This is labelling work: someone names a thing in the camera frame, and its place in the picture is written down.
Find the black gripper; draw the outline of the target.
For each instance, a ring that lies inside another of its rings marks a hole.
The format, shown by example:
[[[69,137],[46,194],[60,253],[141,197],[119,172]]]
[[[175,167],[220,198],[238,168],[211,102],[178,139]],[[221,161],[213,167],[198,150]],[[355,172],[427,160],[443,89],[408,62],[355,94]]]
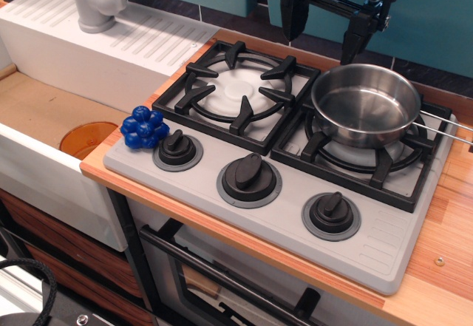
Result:
[[[340,65],[351,64],[363,52],[376,31],[383,32],[396,0],[280,0],[282,31],[288,41],[298,38],[307,23],[309,6],[350,18],[342,44]]]

